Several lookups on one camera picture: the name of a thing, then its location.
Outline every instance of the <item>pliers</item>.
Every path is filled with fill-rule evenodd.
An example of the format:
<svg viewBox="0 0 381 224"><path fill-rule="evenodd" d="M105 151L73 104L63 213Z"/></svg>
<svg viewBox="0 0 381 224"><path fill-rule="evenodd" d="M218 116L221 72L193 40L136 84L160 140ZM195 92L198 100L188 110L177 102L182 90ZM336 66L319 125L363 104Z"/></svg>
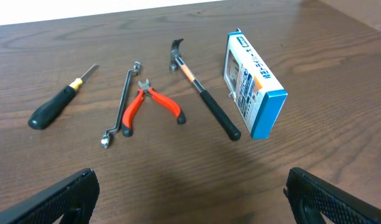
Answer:
<svg viewBox="0 0 381 224"><path fill-rule="evenodd" d="M157 93L153 89L153 87L150 86L150 82L148 79L146 79L145 83L138 81L138 85L140 88L138 89L137 96L135 97L134 101L128 106L124 113L124 116L122 117L121 130L122 134L125 137L132 136L132 120L134 119L136 112L138 111L139 107L141 106L144 100L144 95L152 95L152 98L155 101L168 108L177 118L178 124L186 123L185 114L183 113L182 109L177 105L177 103L171 100L170 98L162 95L161 93Z"/></svg>

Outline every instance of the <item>box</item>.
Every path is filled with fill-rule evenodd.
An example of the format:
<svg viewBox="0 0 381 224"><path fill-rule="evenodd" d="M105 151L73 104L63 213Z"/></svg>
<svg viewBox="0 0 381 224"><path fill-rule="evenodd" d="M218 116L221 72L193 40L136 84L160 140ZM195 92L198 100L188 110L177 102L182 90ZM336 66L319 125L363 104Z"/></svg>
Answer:
<svg viewBox="0 0 381 224"><path fill-rule="evenodd" d="M223 77L251 137L268 138L288 94L239 29L227 35Z"/></svg>

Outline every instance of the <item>black screwdriver handle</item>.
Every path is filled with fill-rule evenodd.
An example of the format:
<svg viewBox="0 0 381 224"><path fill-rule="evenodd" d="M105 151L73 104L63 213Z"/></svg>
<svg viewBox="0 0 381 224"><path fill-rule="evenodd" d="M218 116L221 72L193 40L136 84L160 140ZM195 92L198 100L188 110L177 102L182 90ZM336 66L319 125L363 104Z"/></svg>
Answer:
<svg viewBox="0 0 381 224"><path fill-rule="evenodd" d="M215 116L217 121L221 124L230 140L237 141L241 137L241 132L236 128L232 121L227 117L226 113L217 104L214 98L208 93L207 90L200 92L200 96L204 100L204 103L208 106L211 113Z"/></svg>
<svg viewBox="0 0 381 224"><path fill-rule="evenodd" d="M32 129L44 129L48 127L75 95L76 91L72 87L66 86L50 101L34 111L27 124Z"/></svg>

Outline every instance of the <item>hammer head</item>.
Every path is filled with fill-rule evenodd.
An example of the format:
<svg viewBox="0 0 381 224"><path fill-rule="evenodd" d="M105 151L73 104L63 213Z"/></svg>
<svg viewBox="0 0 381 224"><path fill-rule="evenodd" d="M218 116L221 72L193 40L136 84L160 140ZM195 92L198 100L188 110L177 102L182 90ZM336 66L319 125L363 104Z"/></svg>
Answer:
<svg viewBox="0 0 381 224"><path fill-rule="evenodd" d="M179 51L179 44L182 41L183 41L183 39L178 39L178 40L174 40L172 42L172 46L171 46L171 64L170 64L170 70L171 71L176 71L179 68L177 62L175 61L175 58L176 57L181 57L181 54L180 54L180 51Z"/></svg>

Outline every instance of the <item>brown tabletop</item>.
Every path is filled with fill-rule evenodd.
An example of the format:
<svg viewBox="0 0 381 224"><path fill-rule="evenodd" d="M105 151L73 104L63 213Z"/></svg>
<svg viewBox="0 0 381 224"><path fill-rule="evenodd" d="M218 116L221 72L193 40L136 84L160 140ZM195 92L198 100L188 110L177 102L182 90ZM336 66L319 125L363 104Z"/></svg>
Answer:
<svg viewBox="0 0 381 224"><path fill-rule="evenodd" d="M222 78L240 28L288 92L268 139L252 140ZM228 139L181 71L171 41L242 131ZM114 126L126 72L175 100L177 125L146 98L134 135ZM98 62L46 130L27 120ZM0 211L89 167L101 193L92 223L294 223L283 194L301 167L381 208L381 33L318 1L222 1L0 26Z"/></svg>

